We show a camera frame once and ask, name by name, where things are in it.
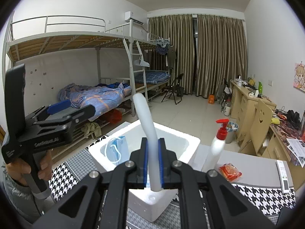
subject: air conditioner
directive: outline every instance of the air conditioner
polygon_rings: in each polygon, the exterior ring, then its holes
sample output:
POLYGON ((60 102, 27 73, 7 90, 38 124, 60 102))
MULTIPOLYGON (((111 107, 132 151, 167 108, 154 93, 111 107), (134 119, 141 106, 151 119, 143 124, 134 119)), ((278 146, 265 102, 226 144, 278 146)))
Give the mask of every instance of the air conditioner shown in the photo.
POLYGON ((133 14, 133 12, 131 11, 128 11, 128 12, 125 12, 125 21, 126 22, 129 22, 129 20, 132 19, 134 22, 140 24, 140 25, 143 25, 144 23, 139 21, 136 16, 133 14))

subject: remote control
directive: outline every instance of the remote control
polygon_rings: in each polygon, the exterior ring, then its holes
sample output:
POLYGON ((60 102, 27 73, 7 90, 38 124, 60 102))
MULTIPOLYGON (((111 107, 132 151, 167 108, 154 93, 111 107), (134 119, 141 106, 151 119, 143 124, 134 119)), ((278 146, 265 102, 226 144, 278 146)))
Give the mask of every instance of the remote control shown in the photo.
POLYGON ((282 160, 277 160, 276 166, 278 167, 278 171, 279 171, 282 192, 284 194, 289 193, 289 184, 288 184, 288 178, 287 178, 284 162, 282 160))

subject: styrofoam box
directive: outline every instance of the styrofoam box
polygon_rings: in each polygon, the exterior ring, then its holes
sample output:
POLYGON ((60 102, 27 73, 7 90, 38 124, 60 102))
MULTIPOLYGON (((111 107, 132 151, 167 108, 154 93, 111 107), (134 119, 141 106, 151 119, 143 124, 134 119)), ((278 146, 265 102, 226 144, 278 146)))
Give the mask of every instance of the styrofoam box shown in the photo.
MULTIPOLYGON (((157 123, 154 125, 158 138, 165 139, 166 148, 174 151, 178 160, 192 165, 200 139, 157 123)), ((91 146, 89 152, 99 172, 114 170, 115 165, 101 153, 101 148, 104 149, 109 140, 119 136, 126 137, 130 153, 140 149, 142 137, 146 137, 140 121, 137 120, 91 146)), ((144 219, 153 222, 167 208, 176 194, 176 189, 161 190, 160 192, 153 192, 150 188, 130 189, 128 206, 144 219)))

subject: wooden bed slats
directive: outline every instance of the wooden bed slats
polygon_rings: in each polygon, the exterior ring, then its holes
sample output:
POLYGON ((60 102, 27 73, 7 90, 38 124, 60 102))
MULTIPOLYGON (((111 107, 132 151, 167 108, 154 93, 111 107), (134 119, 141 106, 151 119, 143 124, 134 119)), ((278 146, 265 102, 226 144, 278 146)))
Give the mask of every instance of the wooden bed slats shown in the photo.
MULTIPOLYGON (((123 48, 123 36, 111 35, 56 35, 46 36, 41 38, 30 39, 14 44, 11 41, 8 51, 9 57, 13 62, 27 59, 29 57, 37 56, 49 52, 58 52, 63 50, 80 49, 80 48, 123 48)), ((139 41, 140 47, 143 50, 152 50, 156 46, 148 42, 139 41)), ((136 39, 133 43, 133 49, 137 49, 136 39)))

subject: tiled floor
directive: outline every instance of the tiled floor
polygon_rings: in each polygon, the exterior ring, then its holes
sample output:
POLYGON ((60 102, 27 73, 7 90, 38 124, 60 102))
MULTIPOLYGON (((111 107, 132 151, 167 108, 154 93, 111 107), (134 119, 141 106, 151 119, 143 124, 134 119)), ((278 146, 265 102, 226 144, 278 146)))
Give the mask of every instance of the tiled floor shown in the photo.
MULTIPOLYGON (((208 100, 194 95, 184 95, 183 100, 175 105, 174 100, 165 99, 161 103, 163 96, 158 96, 150 104, 150 111, 154 122, 182 131, 184 133, 200 138, 201 144, 210 146, 215 137, 220 124, 215 121, 221 118, 228 118, 221 112, 218 103, 208 104, 208 100)), ((108 124, 102 128, 102 134, 107 134, 121 123, 136 121, 137 116, 131 114, 123 115, 123 119, 117 124, 108 124)), ((86 146, 75 145, 55 160, 53 167, 63 163, 78 151, 86 146)), ((239 146, 236 141, 225 145, 225 150, 238 152, 239 146)))

